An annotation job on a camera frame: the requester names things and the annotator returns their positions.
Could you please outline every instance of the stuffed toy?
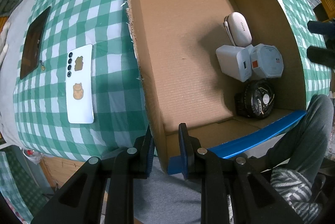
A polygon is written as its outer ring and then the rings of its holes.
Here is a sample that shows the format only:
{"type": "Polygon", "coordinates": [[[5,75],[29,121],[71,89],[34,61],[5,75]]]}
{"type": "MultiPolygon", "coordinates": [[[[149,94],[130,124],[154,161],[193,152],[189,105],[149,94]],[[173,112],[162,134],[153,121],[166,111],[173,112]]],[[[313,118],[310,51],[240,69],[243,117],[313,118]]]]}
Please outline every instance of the stuffed toy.
{"type": "Polygon", "coordinates": [[[0,34],[0,66],[8,51],[8,44],[6,43],[6,38],[7,38],[9,27],[10,27],[10,22],[7,21],[5,25],[3,26],[2,32],[0,34]]]}

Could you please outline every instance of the blue cardboard rim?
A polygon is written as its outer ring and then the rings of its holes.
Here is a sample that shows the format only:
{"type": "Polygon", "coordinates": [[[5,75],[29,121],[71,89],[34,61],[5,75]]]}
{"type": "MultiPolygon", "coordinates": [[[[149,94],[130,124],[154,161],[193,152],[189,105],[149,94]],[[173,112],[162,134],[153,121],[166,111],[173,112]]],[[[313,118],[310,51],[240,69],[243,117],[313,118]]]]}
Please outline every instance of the blue cardboard rim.
{"type": "MultiPolygon", "coordinates": [[[[214,152],[220,158],[229,159],[275,137],[297,123],[305,114],[306,111],[296,110],[254,133],[209,148],[208,150],[214,152]]],[[[182,169],[181,156],[170,157],[167,167],[168,175],[181,173],[182,169]]]]}

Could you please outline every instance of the orange label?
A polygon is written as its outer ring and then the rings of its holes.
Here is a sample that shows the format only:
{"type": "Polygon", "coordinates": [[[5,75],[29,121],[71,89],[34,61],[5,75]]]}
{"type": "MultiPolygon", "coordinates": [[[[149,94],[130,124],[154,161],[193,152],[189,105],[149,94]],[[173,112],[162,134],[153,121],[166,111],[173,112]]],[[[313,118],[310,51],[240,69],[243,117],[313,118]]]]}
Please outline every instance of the orange label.
{"type": "Polygon", "coordinates": [[[253,61],[252,62],[252,68],[258,67],[258,62],[257,61],[253,61]]]}

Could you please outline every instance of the green checkered tablecloth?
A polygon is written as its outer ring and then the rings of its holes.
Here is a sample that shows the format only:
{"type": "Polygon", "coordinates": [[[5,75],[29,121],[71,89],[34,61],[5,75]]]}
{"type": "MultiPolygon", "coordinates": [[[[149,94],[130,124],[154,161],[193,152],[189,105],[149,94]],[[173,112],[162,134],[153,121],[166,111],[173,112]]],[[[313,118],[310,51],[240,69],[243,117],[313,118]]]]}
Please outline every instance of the green checkered tablecloth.
{"type": "MultiPolygon", "coordinates": [[[[131,146],[145,134],[147,117],[134,55],[125,0],[36,0],[29,24],[51,6],[40,68],[19,79],[14,91],[15,119],[23,144],[31,149],[84,161],[105,151],[131,146]],[[93,44],[92,91],[95,121],[69,124],[65,101],[66,53],[93,44]]],[[[327,93],[330,71],[311,64],[308,46],[324,46],[321,36],[307,31],[315,15],[306,0],[282,0],[304,67],[307,104],[313,94],[327,93]]]]}
{"type": "Polygon", "coordinates": [[[10,148],[0,151],[0,191],[28,223],[46,204],[42,190],[29,177],[10,148]]]}

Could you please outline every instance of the white bedding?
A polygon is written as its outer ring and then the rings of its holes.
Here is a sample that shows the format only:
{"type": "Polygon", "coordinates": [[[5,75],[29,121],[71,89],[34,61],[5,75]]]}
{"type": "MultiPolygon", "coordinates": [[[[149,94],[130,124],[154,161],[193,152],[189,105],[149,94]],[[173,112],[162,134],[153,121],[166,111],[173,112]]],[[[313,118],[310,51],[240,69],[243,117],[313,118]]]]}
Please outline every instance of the white bedding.
{"type": "Polygon", "coordinates": [[[0,70],[0,132],[7,143],[24,147],[18,136],[14,117],[13,93],[17,76],[19,50],[23,44],[28,18],[35,0],[23,0],[16,7],[9,21],[11,28],[8,31],[7,42],[9,49],[0,70]]]}

